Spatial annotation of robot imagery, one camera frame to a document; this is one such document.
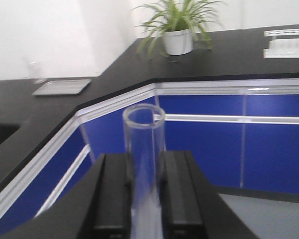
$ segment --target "black countertop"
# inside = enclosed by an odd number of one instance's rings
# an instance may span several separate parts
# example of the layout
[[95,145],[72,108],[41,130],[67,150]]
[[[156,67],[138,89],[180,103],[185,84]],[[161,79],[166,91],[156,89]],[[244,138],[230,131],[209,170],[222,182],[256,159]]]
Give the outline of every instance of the black countertop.
[[264,59],[269,37],[264,30],[299,25],[211,33],[213,50],[195,43],[182,56],[148,60],[136,54],[136,40],[101,76],[77,96],[31,95],[40,85],[30,80],[0,81],[0,123],[20,129],[0,145],[0,191],[81,108],[153,82],[299,78],[299,58]]

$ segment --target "blue cabinet door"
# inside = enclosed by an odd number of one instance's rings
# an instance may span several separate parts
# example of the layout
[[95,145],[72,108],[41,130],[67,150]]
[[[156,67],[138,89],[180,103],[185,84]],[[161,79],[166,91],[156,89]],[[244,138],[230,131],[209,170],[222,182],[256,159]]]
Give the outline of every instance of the blue cabinet door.
[[[155,104],[154,97],[137,104]],[[100,153],[123,153],[124,126],[123,111],[125,108],[84,123],[84,129],[89,139],[92,151],[97,158]]]
[[0,219],[0,235],[36,215],[84,145],[82,134],[76,129]]
[[247,96],[248,116],[299,117],[299,95]]
[[62,198],[74,185],[80,181],[80,179],[85,175],[85,173],[92,167],[94,160],[92,160],[90,154],[86,155],[83,162],[80,164],[78,169],[75,171],[74,175],[71,177],[69,182],[66,184],[62,193],[59,195],[58,200]]
[[242,124],[167,121],[165,127],[167,150],[191,150],[212,184],[239,187]]
[[299,125],[246,124],[244,187],[299,194]]
[[237,115],[243,113],[242,95],[159,96],[167,114]]

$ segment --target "glass tube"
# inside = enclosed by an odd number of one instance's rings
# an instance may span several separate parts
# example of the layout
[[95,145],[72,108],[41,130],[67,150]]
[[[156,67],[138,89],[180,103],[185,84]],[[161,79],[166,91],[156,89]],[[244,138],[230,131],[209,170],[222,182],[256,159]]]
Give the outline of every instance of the glass tube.
[[165,148],[165,112],[138,104],[126,108],[123,119],[133,194],[131,239],[162,239],[159,155]]
[[35,84],[40,84],[46,81],[40,62],[30,62],[28,68],[30,77]]

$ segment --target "metal tray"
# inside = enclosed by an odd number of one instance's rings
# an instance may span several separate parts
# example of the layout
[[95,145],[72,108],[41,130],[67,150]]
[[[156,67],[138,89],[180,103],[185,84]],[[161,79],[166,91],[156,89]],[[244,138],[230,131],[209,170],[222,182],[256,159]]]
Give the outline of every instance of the metal tray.
[[77,95],[89,83],[90,79],[49,81],[32,93],[34,96]]

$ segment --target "gray floor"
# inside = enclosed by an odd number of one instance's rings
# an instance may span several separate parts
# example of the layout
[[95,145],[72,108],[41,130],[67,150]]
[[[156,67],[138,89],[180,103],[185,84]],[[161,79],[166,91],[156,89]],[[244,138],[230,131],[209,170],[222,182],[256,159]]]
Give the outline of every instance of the gray floor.
[[299,203],[220,196],[261,239],[299,239]]

